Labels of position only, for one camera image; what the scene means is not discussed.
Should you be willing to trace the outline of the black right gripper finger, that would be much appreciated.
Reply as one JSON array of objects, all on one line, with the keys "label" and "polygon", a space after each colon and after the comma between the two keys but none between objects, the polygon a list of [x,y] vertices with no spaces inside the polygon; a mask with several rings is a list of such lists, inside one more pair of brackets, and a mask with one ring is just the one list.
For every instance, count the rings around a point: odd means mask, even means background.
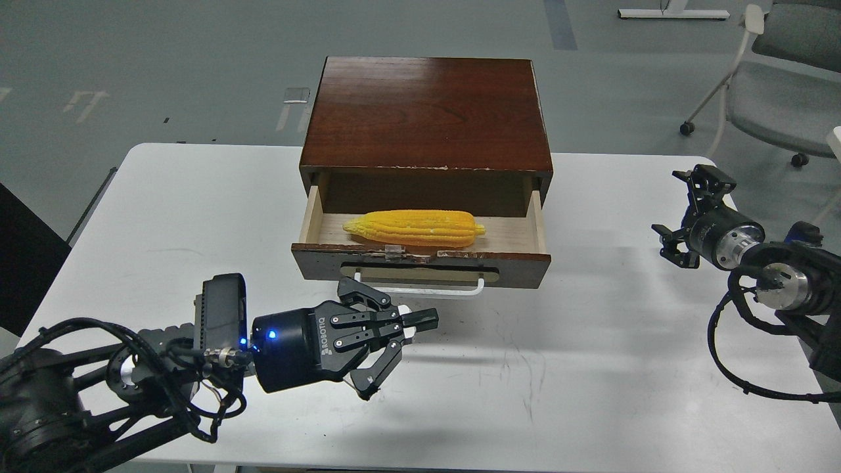
[{"label": "black right gripper finger", "polygon": [[686,183],[690,202],[686,213],[706,214],[721,206],[724,197],[736,186],[736,181],[719,168],[698,164],[689,171],[675,170],[671,173],[676,179]]},{"label": "black right gripper finger", "polygon": [[660,237],[662,248],[660,255],[682,269],[698,269],[700,266],[700,254],[689,248],[681,251],[679,246],[688,243],[691,228],[684,227],[678,231],[671,231],[662,224],[652,224],[652,230]]}]

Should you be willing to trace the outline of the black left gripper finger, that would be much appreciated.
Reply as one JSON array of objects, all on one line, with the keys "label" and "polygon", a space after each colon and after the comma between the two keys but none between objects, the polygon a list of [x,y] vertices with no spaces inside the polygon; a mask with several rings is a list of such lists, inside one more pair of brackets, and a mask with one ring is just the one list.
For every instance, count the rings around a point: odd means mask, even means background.
[{"label": "black left gripper finger", "polygon": [[382,354],[372,365],[367,368],[356,365],[348,371],[350,382],[361,399],[370,400],[396,368],[402,357],[403,341],[403,332],[355,332],[334,341],[334,349],[340,353],[348,352],[352,348],[364,348],[369,352],[375,352],[375,346],[382,348]]},{"label": "black left gripper finger", "polygon": [[418,332],[439,325],[436,309],[401,312],[387,293],[349,277],[338,282],[337,296],[345,312],[329,317],[336,342],[409,342]]}]

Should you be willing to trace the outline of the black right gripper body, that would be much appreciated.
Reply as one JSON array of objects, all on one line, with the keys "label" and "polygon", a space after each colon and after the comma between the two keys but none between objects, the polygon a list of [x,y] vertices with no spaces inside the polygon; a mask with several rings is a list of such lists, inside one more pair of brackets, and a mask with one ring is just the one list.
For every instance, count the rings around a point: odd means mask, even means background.
[{"label": "black right gripper body", "polygon": [[765,242],[759,223],[728,206],[705,212],[688,209],[682,226],[689,230],[687,248],[726,271],[736,269],[749,248]]}]

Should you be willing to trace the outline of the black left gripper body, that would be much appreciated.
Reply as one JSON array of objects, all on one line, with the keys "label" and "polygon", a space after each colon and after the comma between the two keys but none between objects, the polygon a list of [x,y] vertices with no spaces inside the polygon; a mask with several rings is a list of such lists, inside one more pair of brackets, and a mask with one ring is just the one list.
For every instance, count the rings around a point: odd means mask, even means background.
[{"label": "black left gripper body", "polygon": [[333,317],[354,312],[348,307],[310,307],[256,317],[250,341],[256,377],[264,392],[322,380],[339,382],[356,368],[359,350],[339,352],[334,341],[358,328],[331,324]]}]

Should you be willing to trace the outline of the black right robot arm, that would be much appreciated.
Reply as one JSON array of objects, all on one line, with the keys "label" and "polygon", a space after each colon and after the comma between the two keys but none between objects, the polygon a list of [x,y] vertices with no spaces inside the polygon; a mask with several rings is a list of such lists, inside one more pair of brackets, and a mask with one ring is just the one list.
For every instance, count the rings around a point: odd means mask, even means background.
[{"label": "black right robot arm", "polygon": [[811,348],[814,371],[839,380],[839,257],[822,249],[818,227],[796,222],[769,242],[759,222],[725,204],[736,187],[715,166],[673,171],[688,189],[681,227],[652,228],[660,255],[684,269],[709,261],[727,271],[726,297],[742,319],[769,334],[797,336]]}]

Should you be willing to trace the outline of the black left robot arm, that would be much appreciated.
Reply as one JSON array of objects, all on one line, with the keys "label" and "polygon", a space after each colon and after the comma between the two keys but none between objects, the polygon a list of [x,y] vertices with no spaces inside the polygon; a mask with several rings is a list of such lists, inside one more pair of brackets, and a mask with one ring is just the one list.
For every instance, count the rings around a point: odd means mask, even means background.
[{"label": "black left robot arm", "polygon": [[439,321],[350,278],[337,300],[248,323],[244,277],[225,273],[194,306],[194,323],[155,330],[68,319],[4,357],[2,471],[102,472],[183,436],[214,443],[250,375],[267,393],[346,382],[369,400]]}]

